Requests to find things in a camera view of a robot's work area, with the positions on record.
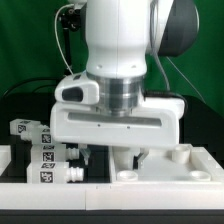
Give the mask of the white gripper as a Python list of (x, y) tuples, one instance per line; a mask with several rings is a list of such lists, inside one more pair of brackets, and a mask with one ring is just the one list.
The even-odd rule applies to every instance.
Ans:
[[(141, 148), (138, 168), (148, 148), (169, 148), (179, 143), (179, 120), (184, 101), (178, 98), (146, 98), (129, 116), (104, 116), (90, 106), (57, 102), (51, 111), (50, 130), (56, 142)], [(85, 164), (91, 150), (79, 147)]]

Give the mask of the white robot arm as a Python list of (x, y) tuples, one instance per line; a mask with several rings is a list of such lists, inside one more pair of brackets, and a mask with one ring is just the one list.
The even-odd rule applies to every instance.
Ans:
[(51, 135), (82, 150), (109, 146), (124, 168), (138, 169), (151, 149), (175, 147), (186, 101), (144, 89), (145, 57), (179, 56), (194, 43), (193, 0), (83, 0), (86, 69), (55, 90)]

